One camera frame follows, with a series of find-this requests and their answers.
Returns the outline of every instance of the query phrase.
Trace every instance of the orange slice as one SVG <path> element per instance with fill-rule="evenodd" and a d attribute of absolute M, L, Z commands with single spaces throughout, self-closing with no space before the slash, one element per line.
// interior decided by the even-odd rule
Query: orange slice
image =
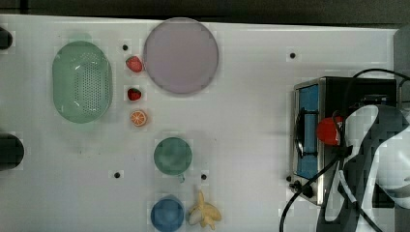
<path fill-rule="evenodd" d="M 142 110 L 136 110 L 131 114 L 131 121 L 136 127 L 144 126 L 147 122 L 147 115 Z"/>

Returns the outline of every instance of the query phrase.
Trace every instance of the round plate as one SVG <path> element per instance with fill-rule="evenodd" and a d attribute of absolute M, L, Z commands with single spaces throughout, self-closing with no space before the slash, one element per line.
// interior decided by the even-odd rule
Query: round plate
<path fill-rule="evenodd" d="M 144 47 L 144 66 L 163 89 L 188 94 L 204 89 L 218 67 L 218 45 L 201 23 L 184 17 L 157 26 Z"/>

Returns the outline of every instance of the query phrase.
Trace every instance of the blue cup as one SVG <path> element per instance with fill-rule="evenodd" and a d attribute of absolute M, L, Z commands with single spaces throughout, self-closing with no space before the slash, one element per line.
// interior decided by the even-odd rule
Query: blue cup
<path fill-rule="evenodd" d="M 174 232 L 184 221 L 184 207 L 176 197 L 162 198 L 151 211 L 151 221 L 161 232 Z"/>

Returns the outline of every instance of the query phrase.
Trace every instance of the strawberry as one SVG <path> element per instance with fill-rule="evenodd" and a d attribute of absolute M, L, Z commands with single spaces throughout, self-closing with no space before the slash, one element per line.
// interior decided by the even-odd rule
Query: strawberry
<path fill-rule="evenodd" d="M 141 96 L 142 96 L 141 91 L 135 88 L 131 88 L 128 91 L 128 97 L 130 101 L 137 101 L 141 98 Z"/>
<path fill-rule="evenodd" d="M 126 65 L 134 73 L 139 73 L 143 70 L 142 62 L 136 56 L 128 58 L 126 61 Z"/>

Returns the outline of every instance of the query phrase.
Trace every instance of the green basket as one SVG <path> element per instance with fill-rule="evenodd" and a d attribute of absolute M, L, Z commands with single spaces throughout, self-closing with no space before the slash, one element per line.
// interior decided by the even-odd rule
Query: green basket
<path fill-rule="evenodd" d="M 112 99 L 112 71 L 103 52 L 88 42 L 61 48 L 52 65 L 53 100 L 67 120 L 84 124 L 104 115 Z"/>

